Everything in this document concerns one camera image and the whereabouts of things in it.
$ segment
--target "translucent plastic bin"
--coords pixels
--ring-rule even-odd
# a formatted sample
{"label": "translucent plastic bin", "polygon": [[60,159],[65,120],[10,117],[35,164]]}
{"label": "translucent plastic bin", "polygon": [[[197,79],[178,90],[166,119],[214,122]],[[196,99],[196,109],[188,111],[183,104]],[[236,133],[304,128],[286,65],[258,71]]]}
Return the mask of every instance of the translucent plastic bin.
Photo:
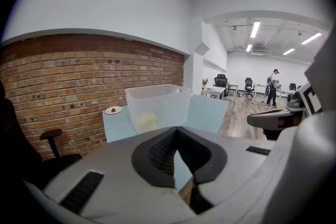
{"label": "translucent plastic bin", "polygon": [[188,88],[165,84],[125,92],[131,121],[139,134],[187,121],[191,96]]}

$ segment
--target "black office chair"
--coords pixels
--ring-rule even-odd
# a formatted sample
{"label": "black office chair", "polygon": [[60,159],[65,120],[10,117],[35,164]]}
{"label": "black office chair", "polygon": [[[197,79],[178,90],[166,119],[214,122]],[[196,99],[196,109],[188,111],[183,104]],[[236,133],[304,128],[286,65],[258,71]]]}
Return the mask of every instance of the black office chair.
{"label": "black office chair", "polygon": [[[226,88],[227,78],[223,78],[223,77],[219,78],[218,76],[225,76],[225,75],[220,75],[220,74],[217,75],[217,78],[215,78],[215,86]],[[226,96],[228,96],[228,93],[225,90],[224,91],[224,97],[226,97]]]}
{"label": "black office chair", "polygon": [[252,86],[253,86],[252,79],[251,78],[246,78],[246,80],[245,80],[245,91],[247,91],[247,93],[244,93],[246,96],[250,95],[250,96],[253,97],[253,94],[251,92],[254,91],[254,86],[253,86],[253,88],[252,88]]}
{"label": "black office chair", "polygon": [[42,161],[42,157],[33,148],[24,136],[17,122],[12,102],[5,98],[5,89],[0,82],[1,117],[1,143],[2,151],[6,157],[7,175],[16,175],[43,189],[62,170],[80,160],[80,154],[60,156],[54,142],[54,137],[61,135],[62,130],[56,129],[43,133],[40,140],[47,139],[56,158]]}
{"label": "black office chair", "polygon": [[296,84],[295,84],[295,83],[291,83],[291,84],[289,85],[289,90],[291,90],[291,91],[296,91]]}

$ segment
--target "light blue table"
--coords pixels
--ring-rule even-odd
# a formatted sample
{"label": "light blue table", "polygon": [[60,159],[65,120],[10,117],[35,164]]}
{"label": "light blue table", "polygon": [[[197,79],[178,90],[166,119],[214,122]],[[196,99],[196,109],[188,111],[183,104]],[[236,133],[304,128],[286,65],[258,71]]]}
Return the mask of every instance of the light blue table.
{"label": "light blue table", "polygon": [[[190,99],[188,119],[182,126],[218,134],[228,104],[228,101],[194,95]],[[105,111],[102,114],[108,143],[138,135],[131,123],[127,105],[123,106],[123,110],[118,114],[109,115]],[[174,157],[174,169],[175,188],[180,191],[190,180],[192,174],[178,152]]]}

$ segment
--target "wooden floor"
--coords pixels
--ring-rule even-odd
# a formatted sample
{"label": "wooden floor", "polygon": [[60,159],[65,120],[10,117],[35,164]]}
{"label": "wooden floor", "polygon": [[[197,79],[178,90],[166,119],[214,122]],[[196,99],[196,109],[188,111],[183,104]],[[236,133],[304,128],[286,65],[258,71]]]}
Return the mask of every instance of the wooden floor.
{"label": "wooden floor", "polygon": [[[227,108],[222,126],[220,127],[218,135],[242,137],[256,140],[266,140],[261,128],[252,127],[247,123],[247,116],[272,108],[266,108],[264,103],[264,95],[257,94],[255,100],[249,100],[245,95],[243,97],[234,97],[229,95],[226,99],[230,102]],[[284,108],[286,105],[286,98],[281,100],[277,97],[277,107]]]}

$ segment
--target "person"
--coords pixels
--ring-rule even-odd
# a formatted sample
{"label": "person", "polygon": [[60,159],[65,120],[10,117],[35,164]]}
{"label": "person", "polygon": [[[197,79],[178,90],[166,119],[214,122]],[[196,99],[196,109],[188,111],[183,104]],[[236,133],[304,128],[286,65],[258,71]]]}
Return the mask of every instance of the person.
{"label": "person", "polygon": [[278,69],[274,69],[273,74],[271,75],[271,81],[269,82],[270,91],[269,91],[269,95],[268,95],[268,98],[267,98],[266,107],[270,106],[271,99],[273,100],[272,107],[273,108],[277,107],[275,99],[277,97],[276,85],[277,85],[277,83],[279,83],[279,80],[277,80],[277,78],[276,78],[276,75],[278,73],[279,73]]}

